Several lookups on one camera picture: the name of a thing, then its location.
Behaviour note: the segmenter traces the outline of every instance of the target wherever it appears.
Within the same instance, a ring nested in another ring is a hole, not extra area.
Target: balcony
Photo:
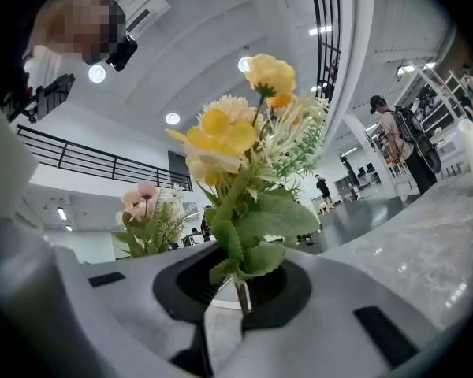
[[[123,182],[154,183],[156,186],[166,183],[167,187],[176,183],[186,191],[192,191],[189,175],[106,153],[21,125],[17,126],[17,135],[44,165]]]

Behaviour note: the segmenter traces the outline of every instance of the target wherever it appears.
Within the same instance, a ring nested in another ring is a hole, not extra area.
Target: air conditioner
[[[126,31],[138,39],[171,7],[166,0],[120,0],[126,14]]]

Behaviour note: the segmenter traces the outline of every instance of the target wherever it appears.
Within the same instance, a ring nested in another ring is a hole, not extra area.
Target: round ceiling light
[[[241,72],[248,72],[249,71],[249,56],[244,56],[238,61],[238,69]]]
[[[181,121],[181,117],[175,112],[172,112],[166,115],[165,120],[167,124],[177,124],[179,121]]]
[[[97,84],[104,81],[105,75],[105,69],[101,65],[94,65],[88,71],[89,79]]]

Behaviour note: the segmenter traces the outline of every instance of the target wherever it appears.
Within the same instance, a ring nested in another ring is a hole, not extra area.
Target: black railing
[[[340,0],[314,0],[314,8],[318,30],[317,91],[315,96],[331,100],[340,62]]]
[[[59,139],[25,126],[17,126],[17,135],[44,165],[124,182],[152,182],[156,186],[167,183],[169,187],[176,183],[186,191],[192,191],[189,175]]]

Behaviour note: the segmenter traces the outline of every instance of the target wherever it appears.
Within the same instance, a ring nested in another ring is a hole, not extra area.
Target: black camera
[[[112,65],[116,72],[120,72],[128,64],[138,45],[131,35],[126,35],[118,44],[114,51],[110,52],[105,60],[108,65]]]

